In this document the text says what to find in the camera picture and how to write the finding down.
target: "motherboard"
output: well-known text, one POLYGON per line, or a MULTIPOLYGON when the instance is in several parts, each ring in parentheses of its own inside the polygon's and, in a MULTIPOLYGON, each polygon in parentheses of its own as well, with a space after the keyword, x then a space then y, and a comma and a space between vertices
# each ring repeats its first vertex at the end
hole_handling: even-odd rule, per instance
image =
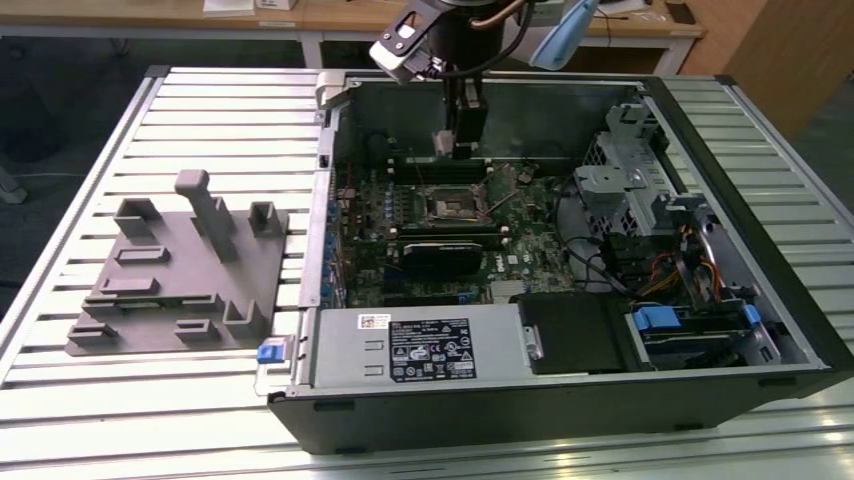
POLYGON ((572 288, 549 214, 563 177, 522 159, 337 169, 346 307, 506 303, 572 288))

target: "warning label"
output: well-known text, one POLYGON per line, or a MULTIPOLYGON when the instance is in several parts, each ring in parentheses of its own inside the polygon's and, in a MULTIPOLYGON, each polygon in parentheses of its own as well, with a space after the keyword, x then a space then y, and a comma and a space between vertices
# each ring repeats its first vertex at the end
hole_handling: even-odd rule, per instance
POLYGON ((389 322, 388 344, 397 383, 477 377, 466 318, 389 322))

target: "floor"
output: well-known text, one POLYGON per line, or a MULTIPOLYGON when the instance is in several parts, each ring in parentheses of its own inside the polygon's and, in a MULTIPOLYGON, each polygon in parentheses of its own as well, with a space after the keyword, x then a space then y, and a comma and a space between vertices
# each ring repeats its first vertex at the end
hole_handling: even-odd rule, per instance
MULTIPOLYGON (((326 64, 369 67, 364 50, 332 44, 326 64)), ((34 163, 2 161, 29 191, 21 205, 0 203, 0 316, 10 304, 97 157, 124 107, 152 64, 228 67, 301 67, 292 42, 133 40, 129 53, 114 54, 106 40, 0 40, 0 79, 10 75, 31 84, 58 120, 59 151, 34 163)), ((854 83, 845 83, 793 146, 848 209, 854 189, 854 83)))

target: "blue clip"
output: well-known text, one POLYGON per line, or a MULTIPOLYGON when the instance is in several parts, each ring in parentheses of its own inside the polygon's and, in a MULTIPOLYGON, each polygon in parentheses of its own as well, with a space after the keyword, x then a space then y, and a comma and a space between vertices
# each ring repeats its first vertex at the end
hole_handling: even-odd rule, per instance
POLYGON ((759 310, 756 310, 756 307, 753 307, 752 305, 747 304, 741 307, 741 312, 744 313, 744 316, 747 317, 747 321, 749 322, 749 326, 755 327, 760 322, 761 322, 761 316, 759 315, 759 310))
POLYGON ((635 326, 639 331, 651 328, 679 328, 681 326, 679 316, 672 307, 640 307, 631 314, 631 317, 635 320, 635 326))
POLYGON ((258 365, 284 363, 284 344, 264 344, 257 347, 256 360, 258 365))

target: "desk leg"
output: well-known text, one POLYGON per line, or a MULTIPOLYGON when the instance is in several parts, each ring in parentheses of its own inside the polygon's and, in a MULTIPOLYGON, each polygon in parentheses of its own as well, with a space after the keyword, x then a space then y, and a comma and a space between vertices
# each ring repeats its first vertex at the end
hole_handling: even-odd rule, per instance
POLYGON ((302 46, 305 68, 322 68, 321 42, 322 34, 320 32, 298 32, 298 43, 302 46))
POLYGON ((655 75, 677 75, 693 45, 693 38, 673 38, 655 65, 655 75))

